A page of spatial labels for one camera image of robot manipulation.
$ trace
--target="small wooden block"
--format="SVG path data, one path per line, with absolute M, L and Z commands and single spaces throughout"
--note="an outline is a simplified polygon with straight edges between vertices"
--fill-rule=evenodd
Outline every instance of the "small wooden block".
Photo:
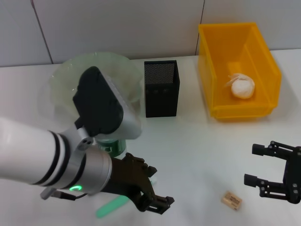
M 226 192 L 226 194 L 222 197 L 222 203 L 226 204 L 230 208 L 234 210 L 238 210 L 241 202 L 243 201 L 241 198 L 238 198 L 231 192 Z

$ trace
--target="black mesh pencil holder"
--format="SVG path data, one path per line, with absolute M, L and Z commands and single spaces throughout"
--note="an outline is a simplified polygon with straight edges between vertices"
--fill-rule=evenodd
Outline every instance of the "black mesh pencil holder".
M 180 79 L 176 60 L 145 61 L 146 117 L 177 115 Z

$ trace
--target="white table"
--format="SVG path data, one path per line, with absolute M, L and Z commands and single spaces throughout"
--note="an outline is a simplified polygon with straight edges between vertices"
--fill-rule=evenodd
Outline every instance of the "white table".
M 134 156 L 157 168 L 155 192 L 175 203 L 164 214 L 140 213 L 129 202 L 103 219 L 95 211 L 115 197 L 97 194 L 75 202 L 40 199 L 43 188 L 0 180 L 1 226 L 283 226 L 301 225 L 301 204 L 259 197 L 244 173 L 282 181 L 285 161 L 251 154 L 253 143 L 301 145 L 301 50 L 272 51 L 283 73 L 279 106 L 266 118 L 220 123 L 207 115 L 198 83 L 197 56 L 175 57 L 180 74 L 174 118 L 142 115 L 143 134 L 128 141 Z M 133 61 L 143 72 L 144 60 Z M 58 65 L 0 68 L 0 115 L 61 130 L 41 116 L 37 97 Z M 237 212 L 220 202 L 230 190 L 243 199 Z

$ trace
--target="white wall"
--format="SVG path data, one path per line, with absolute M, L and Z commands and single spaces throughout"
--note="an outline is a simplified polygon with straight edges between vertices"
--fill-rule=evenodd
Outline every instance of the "white wall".
M 35 0 L 54 63 L 93 51 L 194 55 L 203 0 Z
M 254 21 L 270 49 L 301 48 L 300 0 L 206 0 L 202 23 Z
M 0 0 L 0 66 L 50 63 L 30 0 Z

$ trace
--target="yellow storage bin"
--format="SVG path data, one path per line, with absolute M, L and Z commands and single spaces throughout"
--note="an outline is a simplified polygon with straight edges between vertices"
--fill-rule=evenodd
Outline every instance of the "yellow storage bin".
M 278 104 L 281 73 L 256 23 L 200 24 L 198 69 L 211 116 L 254 118 L 270 114 Z M 225 87 L 229 75 L 253 79 L 255 91 L 239 99 Z

